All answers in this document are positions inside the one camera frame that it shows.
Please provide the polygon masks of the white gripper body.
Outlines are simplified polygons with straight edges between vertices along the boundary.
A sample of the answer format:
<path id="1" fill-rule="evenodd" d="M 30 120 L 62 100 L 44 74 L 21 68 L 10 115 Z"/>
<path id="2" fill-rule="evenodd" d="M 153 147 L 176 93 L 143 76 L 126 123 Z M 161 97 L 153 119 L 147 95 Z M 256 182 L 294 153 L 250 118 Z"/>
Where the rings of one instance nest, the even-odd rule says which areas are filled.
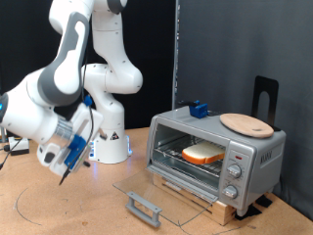
<path id="1" fill-rule="evenodd" d="M 89 143 L 102 122 L 103 116 L 99 112 L 80 104 L 70 121 L 58 118 L 52 138 L 38 146 L 38 160 L 59 176 L 78 171 L 89 155 Z"/>

